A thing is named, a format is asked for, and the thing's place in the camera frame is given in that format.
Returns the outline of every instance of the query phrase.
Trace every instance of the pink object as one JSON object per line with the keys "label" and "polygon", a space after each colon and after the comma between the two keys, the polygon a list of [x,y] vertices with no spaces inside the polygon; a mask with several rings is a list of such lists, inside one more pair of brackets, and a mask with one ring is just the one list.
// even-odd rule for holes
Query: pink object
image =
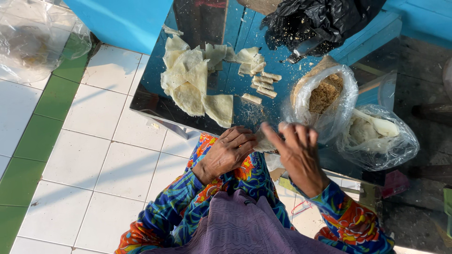
{"label": "pink object", "polygon": [[402,193],[410,188],[410,181],[406,175],[395,170],[386,174],[385,186],[380,187],[383,198]]}

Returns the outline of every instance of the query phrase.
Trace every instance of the wrinkled hand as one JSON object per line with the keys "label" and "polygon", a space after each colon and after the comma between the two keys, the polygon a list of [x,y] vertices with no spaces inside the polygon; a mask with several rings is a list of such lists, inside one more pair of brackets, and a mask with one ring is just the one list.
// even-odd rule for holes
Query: wrinkled hand
{"label": "wrinkled hand", "polygon": [[293,183],[310,198],[322,193],[330,180],[319,165],[317,132],[298,123],[282,122],[278,130],[286,139],[283,141],[266,122],[262,130],[281,154],[281,163]]}
{"label": "wrinkled hand", "polygon": [[203,185],[238,168],[257,145],[256,135],[244,126],[227,129],[213,144],[206,156],[192,169]]}

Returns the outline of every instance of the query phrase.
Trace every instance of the rolled spring roll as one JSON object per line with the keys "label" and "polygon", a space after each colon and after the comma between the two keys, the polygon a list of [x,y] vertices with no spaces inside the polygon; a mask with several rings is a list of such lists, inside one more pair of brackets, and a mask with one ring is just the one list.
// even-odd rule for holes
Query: rolled spring roll
{"label": "rolled spring roll", "polygon": [[253,77],[253,82],[264,82],[264,83],[267,83],[267,84],[273,84],[273,79],[270,79],[270,78],[266,78],[266,77],[261,77],[261,76],[254,76]]}
{"label": "rolled spring roll", "polygon": [[281,75],[278,75],[278,74],[271,74],[271,73],[268,73],[268,72],[265,72],[265,71],[262,71],[262,72],[260,73],[260,75],[261,75],[262,77],[266,77],[266,78],[270,78],[270,79],[278,80],[278,81],[280,81],[280,80],[282,79],[282,76],[281,76]]}
{"label": "rolled spring roll", "polygon": [[242,98],[248,99],[248,100],[250,100],[250,101],[252,101],[252,102],[255,102],[255,103],[257,103],[257,104],[261,104],[261,103],[262,103],[262,99],[259,98],[259,97],[254,96],[254,95],[243,94],[243,95],[242,95]]}
{"label": "rolled spring roll", "polygon": [[257,88],[257,92],[260,93],[260,94],[262,94],[262,95],[265,95],[265,96],[267,96],[267,97],[270,97],[270,98],[272,98],[272,99],[274,99],[274,98],[276,97],[276,95],[277,95],[276,92],[270,91],[270,90],[268,90],[268,89],[265,89],[265,88],[263,88],[262,86],[260,86],[260,87]]}
{"label": "rolled spring roll", "polygon": [[255,82],[253,82],[253,83],[254,83],[255,85],[262,86],[263,88],[268,89],[268,90],[270,90],[270,91],[275,90],[275,88],[274,88],[272,85],[269,85],[269,84],[264,83],[264,82],[255,81]]}

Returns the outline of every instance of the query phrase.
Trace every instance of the finger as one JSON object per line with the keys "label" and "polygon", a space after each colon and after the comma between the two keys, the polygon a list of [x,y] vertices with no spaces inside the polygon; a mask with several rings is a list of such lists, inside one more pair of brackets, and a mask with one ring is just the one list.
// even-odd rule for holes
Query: finger
{"label": "finger", "polygon": [[250,154],[251,150],[256,147],[258,142],[256,140],[250,140],[245,142],[241,147],[237,148],[237,153],[242,157],[245,154]]}
{"label": "finger", "polygon": [[236,139],[228,143],[228,146],[231,148],[237,148],[240,145],[243,145],[247,141],[256,140],[257,136],[252,133],[243,133],[240,134]]}
{"label": "finger", "polygon": [[298,136],[295,134],[295,127],[291,123],[280,123],[278,126],[280,133],[286,138],[286,144],[295,148],[299,146]]}
{"label": "finger", "polygon": [[303,147],[308,147],[309,141],[308,141],[308,131],[309,128],[305,127],[301,124],[297,124],[295,126],[295,130],[298,134],[298,139],[300,140],[300,143],[303,145]]}
{"label": "finger", "polygon": [[233,130],[237,129],[237,128],[243,128],[245,127],[244,125],[237,125],[234,127],[231,127],[229,129],[227,129],[225,132],[223,132],[223,134],[218,138],[218,140],[225,138],[226,136],[229,135],[229,133],[231,133]]}
{"label": "finger", "polygon": [[268,123],[263,122],[260,127],[267,139],[276,147],[276,149],[278,149],[278,151],[282,152],[286,149],[284,141],[276,134]]}
{"label": "finger", "polygon": [[317,138],[318,137],[319,137],[319,134],[315,130],[309,129],[309,142],[312,147],[317,146]]}
{"label": "finger", "polygon": [[240,136],[241,134],[246,134],[246,133],[252,134],[253,131],[250,129],[237,128],[237,129],[232,130],[229,133],[229,135],[227,135],[223,140],[225,142],[231,142],[234,139],[236,139],[238,136]]}

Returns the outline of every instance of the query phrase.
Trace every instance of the floral print clothing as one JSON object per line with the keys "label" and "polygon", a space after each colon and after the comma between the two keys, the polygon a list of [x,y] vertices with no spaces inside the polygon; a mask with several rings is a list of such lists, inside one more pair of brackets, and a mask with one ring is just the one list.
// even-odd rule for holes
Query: floral print clothing
{"label": "floral print clothing", "polygon": [[[216,137],[201,134],[184,174],[139,213],[130,230],[121,236],[116,254],[137,254],[147,249],[188,243],[199,221],[209,214],[209,202],[218,191],[231,195],[243,189],[255,200],[266,198],[281,224],[295,230],[284,204],[278,199],[262,153],[250,154],[239,168],[221,175],[207,186],[199,182],[191,169],[216,140]],[[328,225],[316,239],[351,254],[384,254],[392,249],[394,242],[384,236],[375,214],[359,206],[335,183],[331,182],[312,202],[319,206]]]}

